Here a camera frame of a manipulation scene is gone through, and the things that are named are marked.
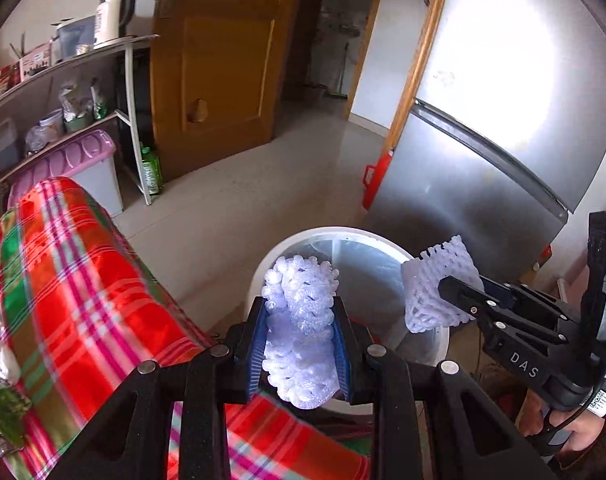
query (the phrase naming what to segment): silver refrigerator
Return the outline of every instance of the silver refrigerator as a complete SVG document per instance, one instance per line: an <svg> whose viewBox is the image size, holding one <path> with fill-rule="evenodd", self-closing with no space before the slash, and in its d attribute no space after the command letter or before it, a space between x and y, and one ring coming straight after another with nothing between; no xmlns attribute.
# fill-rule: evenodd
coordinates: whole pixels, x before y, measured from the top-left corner
<svg viewBox="0 0 606 480"><path fill-rule="evenodd" d="M606 35L580 0L446 0L364 227L414 256L460 234L517 279L568 221L606 150Z"/></svg>

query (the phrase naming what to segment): skirting board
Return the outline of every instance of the skirting board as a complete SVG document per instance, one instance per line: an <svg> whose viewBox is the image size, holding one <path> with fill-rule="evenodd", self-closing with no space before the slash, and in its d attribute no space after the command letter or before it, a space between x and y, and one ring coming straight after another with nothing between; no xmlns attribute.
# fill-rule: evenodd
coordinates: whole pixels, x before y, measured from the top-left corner
<svg viewBox="0 0 606 480"><path fill-rule="evenodd" d="M381 137L387 137L387 133L389 131L385 126L381 126L379 123L375 123L374 121L370 121L365 117L361 117L357 114L350 113L350 117L348 119L350 123L358 124L360 127L365 128L375 134L380 135Z"/></svg>

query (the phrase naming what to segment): metal screw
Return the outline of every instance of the metal screw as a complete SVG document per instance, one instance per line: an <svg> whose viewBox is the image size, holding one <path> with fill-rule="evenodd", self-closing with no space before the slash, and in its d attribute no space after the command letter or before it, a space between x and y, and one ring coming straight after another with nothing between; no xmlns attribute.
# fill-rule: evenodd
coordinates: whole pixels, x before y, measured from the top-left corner
<svg viewBox="0 0 606 480"><path fill-rule="evenodd" d="M147 375L157 369L157 364L154 361L143 361L136 367L139 374Z"/></svg>
<svg viewBox="0 0 606 480"><path fill-rule="evenodd" d="M387 353L383 345L370 345L368 346L368 354L372 357L383 357Z"/></svg>
<svg viewBox="0 0 606 480"><path fill-rule="evenodd" d="M443 361L441 363L441 370L444 374L456 375L459 373L459 365L454 361Z"/></svg>
<svg viewBox="0 0 606 480"><path fill-rule="evenodd" d="M223 357L229 354L229 348L225 345L214 345L209 349L213 357Z"/></svg>

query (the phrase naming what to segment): plastic storage box with pink lid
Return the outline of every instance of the plastic storage box with pink lid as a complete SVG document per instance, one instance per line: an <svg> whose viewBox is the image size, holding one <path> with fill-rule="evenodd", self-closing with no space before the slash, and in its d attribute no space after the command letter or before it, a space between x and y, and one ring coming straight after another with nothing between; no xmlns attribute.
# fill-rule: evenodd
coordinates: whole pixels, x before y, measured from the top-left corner
<svg viewBox="0 0 606 480"><path fill-rule="evenodd" d="M94 130L48 153L17 175L7 207L15 205L41 180L67 176L84 187L110 216L118 215L123 212L123 202L114 169L115 151L110 136L102 130Z"/></svg>

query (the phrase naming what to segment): hand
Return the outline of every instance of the hand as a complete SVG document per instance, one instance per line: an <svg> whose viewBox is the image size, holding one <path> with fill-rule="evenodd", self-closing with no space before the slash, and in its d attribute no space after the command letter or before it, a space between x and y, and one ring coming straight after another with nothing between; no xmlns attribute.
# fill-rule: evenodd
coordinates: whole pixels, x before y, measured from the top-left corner
<svg viewBox="0 0 606 480"><path fill-rule="evenodd" d="M544 402L532 390L528 390L528 394L521 408L521 416L518 420L518 429L523 436L534 435L541 433L543 429L543 416L541 408ZM553 426L558 426L569 418L576 410L572 412L552 412L550 414L550 423ZM583 451L600 435L605 421L594 413L585 410L579 417L570 422L564 429L573 431L570 438L561 449L560 454L565 454L571 451Z"/></svg>

